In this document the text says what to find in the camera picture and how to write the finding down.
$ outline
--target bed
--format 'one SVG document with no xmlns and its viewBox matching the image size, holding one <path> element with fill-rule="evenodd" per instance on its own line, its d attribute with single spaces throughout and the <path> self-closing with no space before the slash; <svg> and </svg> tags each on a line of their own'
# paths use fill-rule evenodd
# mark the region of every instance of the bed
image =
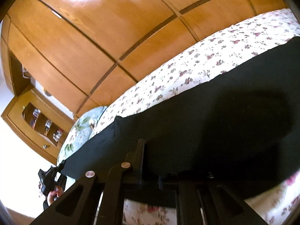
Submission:
<svg viewBox="0 0 300 225">
<path fill-rule="evenodd" d="M 290 9 L 260 14 L 212 34 L 160 66 L 110 106 L 85 113 L 70 131 L 57 164 L 100 133 L 116 116 L 142 112 L 299 35 L 300 25 Z M 66 188 L 73 183 L 74 180 L 68 178 Z M 272 190 L 246 202 L 268 224 L 282 224 L 296 206 L 299 194 L 297 172 Z M 176 210 L 125 200 L 123 223 L 173 225 Z"/>
</svg>

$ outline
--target floral bed sheet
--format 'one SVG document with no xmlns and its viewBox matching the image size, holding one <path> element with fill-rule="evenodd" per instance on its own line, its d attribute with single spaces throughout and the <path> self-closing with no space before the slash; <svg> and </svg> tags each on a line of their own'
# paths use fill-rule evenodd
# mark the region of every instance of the floral bed sheet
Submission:
<svg viewBox="0 0 300 225">
<path fill-rule="evenodd" d="M 121 95 L 103 113 L 90 138 L 112 123 L 115 116 L 142 112 L 299 35 L 300 25 L 290 9 L 260 14 L 218 31 L 166 62 Z M 268 224 L 280 225 L 293 210 L 299 194 L 300 175 L 296 173 L 274 189 L 246 202 Z M 125 200 L 123 223 L 175 225 L 176 210 Z"/>
</svg>

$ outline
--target person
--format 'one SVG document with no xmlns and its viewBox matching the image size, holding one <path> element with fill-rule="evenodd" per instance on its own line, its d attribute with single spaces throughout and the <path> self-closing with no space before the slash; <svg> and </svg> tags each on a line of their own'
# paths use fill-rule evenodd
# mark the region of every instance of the person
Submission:
<svg viewBox="0 0 300 225">
<path fill-rule="evenodd" d="M 53 202 L 56 200 L 56 197 L 59 198 L 64 193 L 64 190 L 62 187 L 55 186 L 54 190 L 49 192 L 48 196 L 46 197 L 45 195 L 42 194 L 42 191 L 41 191 L 41 187 L 42 187 L 41 181 L 39 181 L 38 187 L 40 190 L 39 197 L 44 198 L 44 202 L 43 202 L 44 210 L 46 210 L 51 204 L 53 204 Z"/>
</svg>

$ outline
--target pillowcase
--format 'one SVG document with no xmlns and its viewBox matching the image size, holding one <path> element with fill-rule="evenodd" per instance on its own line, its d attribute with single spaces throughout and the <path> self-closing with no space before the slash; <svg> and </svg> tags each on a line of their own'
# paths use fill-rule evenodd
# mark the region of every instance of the pillowcase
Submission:
<svg viewBox="0 0 300 225">
<path fill-rule="evenodd" d="M 57 165 L 59 165 L 62 160 L 67 159 L 70 155 L 79 150 L 79 148 L 89 140 L 94 127 L 97 125 L 106 108 L 106 106 L 96 107 L 84 113 L 76 121 L 71 128 L 66 141 L 62 145 L 57 158 Z"/>
</svg>

